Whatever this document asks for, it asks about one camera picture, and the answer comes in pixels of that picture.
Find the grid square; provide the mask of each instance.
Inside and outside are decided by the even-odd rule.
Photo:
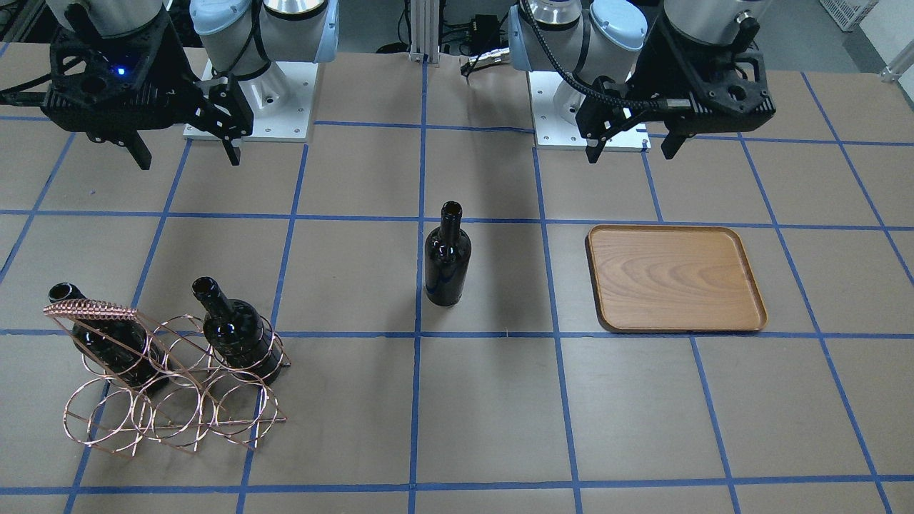
[[[413,339],[283,343],[292,367],[272,387],[289,421],[264,439],[250,483],[409,482]]]
[[[641,153],[613,152],[598,165],[582,151],[537,154],[547,218],[657,221]]]
[[[407,493],[248,493],[245,514],[276,512],[406,512]]]
[[[0,60],[0,70],[5,77],[3,86],[8,88],[20,82],[34,79],[48,73],[51,69],[48,57],[48,45],[40,43],[15,43],[6,48],[3,59]],[[39,84],[26,91],[44,92],[48,90],[47,84]],[[0,105],[0,115],[3,116],[40,116],[46,117],[38,107],[15,107],[13,105]]]
[[[846,150],[882,220],[914,226],[914,147],[849,145]]]
[[[191,284],[211,276],[229,298],[270,318],[289,222],[171,218],[165,223],[143,285],[139,308],[158,321],[203,317]]]
[[[384,80],[360,80],[384,77]],[[421,123],[422,65],[398,55],[339,52],[321,65],[315,120]]]
[[[277,326],[412,332],[416,223],[299,220]]]
[[[507,491],[421,491],[416,495],[416,514],[572,514],[571,489]]]
[[[914,289],[884,233],[783,234],[822,331],[914,333]]]
[[[587,234],[592,228],[590,225],[548,226],[558,329],[562,332],[606,331],[600,323],[587,259]]]
[[[770,332],[813,332],[813,321],[774,229],[736,229],[768,311]]]
[[[650,152],[648,162],[665,220],[771,222],[738,141],[687,141],[675,160]]]
[[[416,129],[315,127],[298,211],[415,217],[419,146]]]
[[[426,223],[425,235],[437,226]],[[462,228],[473,243],[463,296],[457,305],[441,307],[423,291],[422,330],[551,332],[540,226],[464,223]]]
[[[302,151],[294,143],[248,141],[240,166],[232,166],[221,143],[195,141],[171,211],[289,214]]]
[[[778,112],[758,129],[746,133],[747,137],[834,140],[799,72],[770,70],[767,76]]]
[[[836,339],[828,346],[876,470],[914,475],[914,346],[892,339]]]
[[[11,423],[0,445],[0,460],[6,463],[0,468],[4,487],[72,485],[83,446],[70,441],[60,420],[70,395],[90,379],[69,337],[0,336],[0,418]],[[34,387],[24,391],[24,384]],[[101,386],[89,387],[74,401],[73,409],[90,412],[100,393]]]
[[[737,496],[745,514],[884,511],[882,499],[872,483],[738,486]]]
[[[698,346],[734,477],[868,473],[818,341],[710,337]]]
[[[63,512],[66,495],[3,495],[0,512]]]
[[[908,269],[914,266],[914,230],[892,232],[892,241],[898,246],[901,258],[905,260]]]
[[[231,512],[238,495],[224,493],[79,495],[73,514],[157,514],[159,512]]]
[[[429,66],[428,123],[469,127],[532,128],[526,73],[496,66],[465,80],[461,59],[441,55]]]
[[[419,482],[569,480],[552,339],[422,340]]]
[[[581,480],[724,476],[688,339],[563,339],[562,350]]]
[[[426,146],[426,216],[457,200],[467,218],[539,218],[532,135],[431,130]]]
[[[733,503],[726,487],[638,487],[582,489],[584,512],[613,514],[675,512],[676,514],[732,514]]]
[[[912,141],[914,111],[901,90],[872,73],[807,73],[819,103],[843,141]],[[866,108],[857,106],[866,99]]]
[[[35,207],[69,137],[50,128],[47,122],[0,120],[0,209]],[[43,151],[17,150],[29,147]]]
[[[893,512],[914,512],[914,483],[883,483]]]
[[[837,145],[748,146],[779,223],[877,225]]]
[[[98,145],[78,135],[41,208],[161,211],[184,151],[182,129],[143,131],[140,136],[153,154],[149,170],[140,169],[125,148]]]
[[[36,217],[0,284],[0,327],[54,328],[41,309],[59,282],[75,284],[89,298],[130,304],[157,224],[151,218]]]

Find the bottle mouth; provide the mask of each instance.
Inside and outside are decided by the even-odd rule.
[[[463,208],[459,203],[455,201],[449,201],[441,207],[441,216],[449,218],[457,218],[463,214]]]
[[[74,292],[79,291],[75,285],[69,282],[61,282],[60,284],[51,287],[51,290],[48,292],[48,300],[52,303],[60,302],[66,300]]]
[[[201,276],[200,278],[194,281],[194,284],[191,286],[196,295],[204,295],[215,293],[219,286],[216,284],[216,281],[208,276]]]

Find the black cable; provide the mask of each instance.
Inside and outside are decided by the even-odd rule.
[[[506,12],[505,15],[502,16],[502,21],[498,22],[498,27],[496,27],[495,30],[492,31],[492,34],[489,35],[489,38],[485,40],[485,44],[483,45],[483,48],[489,48],[489,45],[492,44],[492,39],[501,33],[502,25],[505,24],[505,20],[508,19],[508,15],[510,15],[510,14],[511,14],[511,10],[508,9],[508,12]],[[476,63],[479,62],[479,58],[482,57],[484,53],[485,52],[481,52],[481,53],[477,54],[476,59],[473,60],[473,64],[471,64],[470,67],[466,69],[466,71],[464,71],[463,68],[461,68],[460,74],[463,75],[464,77],[466,77],[466,79],[468,81],[470,80],[470,74],[473,73],[473,70],[476,69]]]
[[[583,95],[596,98],[600,102],[606,103],[613,107],[618,107],[618,108],[628,107],[631,109],[649,109],[649,110],[657,110],[657,111],[661,111],[663,109],[663,106],[660,101],[623,100],[621,98],[616,98],[616,97],[610,96],[601,91],[594,90],[593,88],[591,88],[591,86],[589,86],[583,82],[578,82],[577,80],[575,80],[574,75],[572,75],[571,73],[567,72],[565,69],[562,68],[561,64],[558,63],[556,56],[552,54],[552,50],[549,49],[549,45],[546,42],[546,38],[543,37],[543,33],[539,30],[539,25],[538,25],[537,21],[533,17],[533,11],[530,8],[529,2],[527,0],[517,0],[517,2],[518,2],[518,4],[520,4],[520,8],[523,10],[524,16],[529,21],[529,25],[533,28],[533,34],[534,34],[534,36],[537,37],[539,46],[542,47],[543,52],[546,54],[547,59],[549,59],[549,63],[552,64],[552,68],[554,68],[555,71],[558,72],[559,77],[561,77],[562,80],[564,80],[569,86],[571,86],[572,89],[574,89],[575,91],[577,91]]]

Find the blue tape grid line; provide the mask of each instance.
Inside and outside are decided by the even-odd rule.
[[[290,209],[288,216],[289,226],[286,230],[285,244],[282,247],[282,260],[280,261],[279,276],[276,279],[276,293],[273,296],[273,309],[270,312],[270,324],[274,327],[276,327],[276,320],[279,318],[280,314],[280,301],[282,300],[282,290],[285,286],[285,274],[286,270],[289,267],[289,253],[292,251],[292,238],[295,235],[295,213],[298,212],[298,205],[302,196],[302,186],[304,183],[304,174],[307,163],[308,145],[304,145],[302,148],[302,158],[299,161],[298,165],[298,177],[295,179],[295,191],[293,193],[294,196],[292,197],[292,208]],[[257,416],[257,412],[260,410],[260,404],[265,400],[266,399],[263,397],[263,394],[258,395],[257,400],[254,402],[254,412],[252,416]],[[253,426],[251,426],[249,432],[249,439],[251,441],[256,441],[257,431],[258,425],[255,423]],[[235,504],[236,514],[244,513],[244,506],[248,499],[250,470],[254,466],[254,456],[254,451],[248,449],[244,457],[244,467],[241,469],[241,485],[238,493],[238,501]]]
[[[654,209],[659,209],[659,203],[654,204]],[[62,209],[0,209],[0,216],[81,216],[81,217],[109,217],[109,218],[160,218],[162,212],[152,211],[126,211],[126,210],[62,210]],[[270,213],[244,213],[244,212],[167,212],[167,218],[196,218],[213,220],[318,220],[318,221],[384,221],[391,223],[415,223],[419,218],[415,216],[357,216],[344,214],[270,214]],[[438,218],[423,217],[422,222],[437,222]],[[464,218],[463,223],[526,223],[537,225],[543,220],[536,218]],[[731,227],[743,229],[773,229],[771,223],[743,223],[726,221],[671,221],[671,220],[578,220],[578,219],[546,219],[548,225],[666,225],[671,227],[698,226],[698,227]],[[914,226],[890,225],[815,225],[807,223],[782,223],[782,229],[796,230],[875,230],[880,232],[911,232]]]
[[[63,145],[63,149],[60,150],[60,155],[58,156],[57,162],[54,164],[54,167],[51,168],[51,172],[48,175],[48,180],[45,181],[44,187],[42,187],[41,192],[38,193],[38,198],[35,200],[35,205],[32,206],[32,209],[27,212],[28,218],[26,219],[26,223],[23,225],[22,230],[19,232],[19,237],[16,238],[16,242],[13,244],[13,249],[10,250],[9,254],[6,256],[6,261],[4,262],[3,268],[0,269],[0,284],[3,283],[4,279],[6,278],[6,274],[9,273],[9,269],[13,266],[13,261],[16,259],[16,255],[19,253],[19,249],[22,248],[22,241],[25,240],[28,229],[31,228],[32,221],[35,220],[38,209],[41,207],[41,202],[45,201],[45,196],[48,194],[48,191],[51,188],[51,183],[54,182],[54,178],[60,171],[60,166],[63,164],[64,159],[67,157],[67,152],[69,151],[69,148],[73,144],[73,140],[75,138],[76,134],[70,134],[67,138],[67,142]]]
[[[868,203],[869,207],[873,210],[873,214],[876,216],[876,221],[878,221],[879,226],[884,229],[886,227],[886,223],[882,220],[882,216],[879,214],[879,209],[876,208],[876,202],[873,201],[872,197],[869,195],[869,191],[866,190],[866,185],[864,185],[860,174],[857,173],[856,166],[854,166],[854,161],[851,160],[850,154],[847,153],[847,148],[845,148],[844,142],[841,141],[841,137],[838,136],[838,132],[834,129],[832,120],[829,119],[828,114],[825,112],[825,108],[822,106],[822,103],[819,102],[819,97],[815,94],[813,85],[809,82],[809,77],[807,77],[805,73],[801,73],[800,75],[802,76],[803,82],[806,83],[806,88],[809,90],[809,93],[813,96],[813,100],[815,101],[816,106],[819,108],[819,112],[822,113],[822,117],[825,119],[825,123],[828,124],[828,130],[832,131],[834,140],[838,143],[838,147],[841,149],[841,153],[845,156],[845,161],[847,161],[847,165],[850,167],[851,173],[854,174],[854,179],[860,186],[860,190],[863,191],[863,196],[866,197],[866,203]],[[883,231],[886,234],[886,238],[888,238],[888,244],[891,245],[892,251],[895,252],[895,256],[898,259],[898,262],[905,270],[905,274],[908,276],[908,281],[911,284],[914,284],[914,276],[911,275],[911,270],[905,263],[904,257],[901,256],[901,252],[898,250],[898,246],[895,244],[895,240],[892,239],[892,234],[888,230]]]
[[[689,337],[689,342],[692,345],[692,355],[695,357],[695,364],[698,368],[698,378],[701,379],[701,389],[705,393],[707,414],[711,418],[711,428],[714,429],[714,438],[717,441],[717,450],[720,452],[720,464],[723,466],[724,478],[727,481],[727,489],[730,491],[730,502],[733,504],[733,512],[734,514],[742,514],[742,509],[739,507],[736,484],[733,481],[733,473],[730,471],[730,460],[727,457],[727,448],[724,446],[724,436],[720,432],[720,423],[717,422],[717,411],[714,409],[711,388],[707,382],[705,364],[701,360],[701,351],[698,350],[698,342],[696,341],[695,336]]]
[[[882,475],[882,482],[914,482],[914,475]],[[736,486],[770,486],[782,484],[861,484],[872,483],[870,475],[817,475],[804,477],[735,477]],[[652,487],[723,487],[726,478],[676,478],[657,480],[583,480],[581,489],[652,488]],[[570,481],[551,482],[424,482],[415,485],[417,491],[491,491],[571,489]],[[248,494],[266,493],[372,493],[408,492],[411,484],[278,484],[248,486]],[[83,487],[0,487],[0,496],[53,495],[174,495],[174,494],[238,494],[241,486],[83,486]]]
[[[832,124],[832,121],[829,119],[828,114],[825,112],[825,108],[822,106],[822,103],[819,102],[819,97],[818,97],[818,95],[815,94],[813,85],[809,82],[809,77],[807,77],[805,73],[801,73],[801,76],[802,76],[803,82],[805,82],[805,84],[806,84],[806,88],[809,90],[810,94],[812,95],[816,106],[819,108],[819,112],[822,114],[822,117],[825,119],[825,123],[828,124],[828,129],[832,132],[832,135],[834,136],[834,140],[838,143],[838,146],[841,148],[841,153],[844,154],[845,160],[847,161],[847,165],[850,167],[851,173],[854,174],[854,178],[856,179],[857,184],[860,186],[860,190],[863,192],[864,196],[866,197],[866,202],[869,204],[869,207],[873,210],[873,214],[876,216],[876,220],[879,222],[880,226],[885,227],[885,223],[882,220],[882,216],[879,214],[879,210],[876,207],[876,203],[874,203],[873,199],[869,196],[869,192],[866,190],[866,186],[864,185],[863,180],[860,178],[860,175],[857,173],[856,166],[854,166],[854,162],[851,160],[850,155],[847,153],[847,149],[845,148],[844,144],[842,143],[841,138],[838,136],[838,132],[834,129],[834,125]],[[749,159],[751,159],[751,155],[749,155],[749,150],[748,150],[748,147],[746,146],[746,143],[743,142],[742,144],[743,144],[744,148],[747,148],[746,155],[749,157]],[[898,258],[898,262],[901,264],[902,268],[904,268],[905,273],[908,275],[909,282],[911,284],[914,284],[914,278],[911,277],[910,270],[908,269],[908,266],[905,264],[905,260],[901,256],[901,253],[898,251],[898,246],[896,246],[895,241],[892,239],[892,235],[888,232],[888,230],[885,230],[885,234],[886,234],[886,237],[888,238],[889,244],[892,247],[892,250],[895,252],[896,257]],[[809,304],[807,304],[807,305],[809,308],[810,316],[813,321],[813,328],[815,329],[816,332],[821,332],[821,330],[819,328],[819,324],[815,320],[812,306]],[[866,440],[864,439],[863,431],[860,429],[860,424],[857,422],[856,416],[854,415],[854,409],[851,407],[850,400],[847,398],[847,394],[845,392],[844,385],[841,382],[841,377],[838,375],[838,369],[835,366],[834,361],[832,360],[831,351],[828,349],[828,342],[825,340],[824,337],[820,337],[819,343],[822,347],[822,352],[825,355],[825,360],[828,363],[828,369],[832,373],[832,378],[834,379],[834,385],[837,387],[838,394],[841,396],[841,403],[844,404],[845,410],[847,411],[847,418],[850,420],[851,425],[854,427],[854,434],[856,435],[857,441],[860,443],[860,449],[863,451],[863,456],[866,460],[866,466],[869,468],[869,472],[873,476],[873,481],[876,483],[876,489],[879,492],[879,497],[882,499],[883,506],[885,506],[885,508],[886,508],[886,514],[892,514],[892,507],[888,502],[888,496],[886,495],[886,490],[882,486],[882,481],[879,479],[879,475],[876,471],[876,464],[873,462],[873,456],[869,453],[869,449],[866,446]]]
[[[856,435],[857,442],[860,445],[860,449],[863,452],[864,459],[866,460],[866,466],[869,468],[871,480],[876,484],[876,489],[879,493],[879,497],[882,498],[883,507],[886,510],[886,514],[892,514],[892,508],[888,504],[888,497],[886,496],[886,491],[882,487],[882,482],[879,479],[879,476],[876,471],[876,466],[873,464],[873,457],[870,455],[868,448],[866,447],[866,441],[864,440],[863,432],[860,430],[860,425],[857,423],[856,417],[854,416],[854,410],[851,408],[850,401],[847,399],[844,386],[841,383],[841,379],[838,376],[837,368],[832,362],[831,353],[828,350],[828,344],[825,341],[822,329],[819,327],[819,322],[816,320],[815,312],[813,311],[813,305],[810,303],[809,295],[806,293],[806,288],[803,285],[800,273],[797,270],[796,262],[793,260],[791,251],[787,246],[787,241],[784,239],[783,232],[781,227],[778,225],[777,217],[774,214],[774,208],[771,206],[771,201],[768,198],[768,194],[765,191],[765,187],[761,182],[761,176],[759,175],[759,170],[755,166],[755,161],[752,159],[752,154],[749,151],[749,146],[746,144],[745,140],[741,140],[740,144],[743,147],[743,152],[746,154],[746,159],[749,161],[749,168],[752,170],[752,175],[755,177],[756,183],[759,185],[759,191],[761,192],[762,200],[765,202],[765,207],[768,209],[768,213],[771,216],[771,223],[774,224],[774,230],[778,234],[778,240],[781,242],[781,247],[784,250],[784,256],[787,258],[787,263],[790,265],[791,273],[793,274],[793,279],[797,283],[797,288],[800,290],[800,295],[802,296],[803,303],[806,306],[806,311],[809,314],[810,320],[813,323],[813,329],[815,330],[816,336],[819,339],[819,345],[822,348],[822,352],[825,356],[825,360],[828,363],[828,368],[832,373],[832,378],[834,380],[834,385],[837,388],[838,395],[841,398],[841,402],[845,407],[847,413],[847,419],[850,421],[851,426],[854,429],[854,434]]]
[[[558,304],[556,303],[556,287],[552,275],[552,256],[549,253],[549,230],[546,224],[546,201],[543,195],[543,178],[539,169],[539,152],[533,148],[533,172],[537,180],[537,201],[539,203],[540,230],[543,237],[543,254],[546,259],[546,281],[549,288],[549,310],[552,315],[552,337],[556,345],[556,367],[558,369],[558,392],[562,400],[562,417],[565,421],[565,438],[569,450],[569,466],[571,468],[571,487],[574,494],[574,507],[576,514],[583,514],[584,505],[580,497],[580,478],[578,475],[578,454],[574,445],[574,430],[571,426],[571,409],[569,406],[568,383],[565,380],[565,358],[562,353],[561,332],[558,326]]]
[[[416,514],[416,484],[419,482],[419,402],[422,357],[422,254],[425,240],[423,220],[425,219],[425,176],[426,176],[426,143],[428,141],[429,116],[429,62],[422,61],[422,128],[419,146],[419,205],[417,211],[416,235],[416,320],[413,326],[413,360],[412,360],[412,404],[409,408],[409,497],[407,514]]]
[[[415,337],[415,332],[323,332],[323,331],[284,331],[280,330],[281,337],[307,338],[307,339],[334,339],[334,338],[367,338],[377,337],[391,339],[409,339]],[[67,333],[60,329],[52,328],[0,328],[0,336],[66,336]],[[423,337],[445,338],[552,338],[554,332],[421,332]],[[591,337],[597,339],[615,338],[685,338],[689,334],[626,334],[613,332],[559,332],[563,339]],[[874,334],[866,332],[693,332],[693,337],[768,337],[780,339],[817,339],[819,336],[826,339],[891,339],[914,340],[914,334]]]

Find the tray rim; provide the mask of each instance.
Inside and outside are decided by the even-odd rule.
[[[713,232],[724,233],[734,242],[737,255],[741,261],[742,268],[746,273],[746,280],[749,284],[750,293],[759,312],[759,323],[750,328],[676,328],[676,327],[617,327],[610,322],[604,315],[604,305],[600,295],[600,276],[596,273],[594,265],[593,235],[598,231],[617,230],[617,231],[645,231],[645,232]],[[759,284],[755,279],[755,272],[749,263],[749,256],[746,254],[746,247],[743,244],[739,234],[730,227],[715,225],[637,225],[637,224],[600,224],[592,227],[586,238],[587,243],[587,260],[590,268],[590,279],[593,284],[593,295],[597,303],[597,318],[600,323],[608,327],[613,332],[627,333],[700,333],[700,332],[722,332],[722,333],[741,333],[741,332],[759,332],[768,325],[768,308],[765,306],[765,300],[761,296]]]

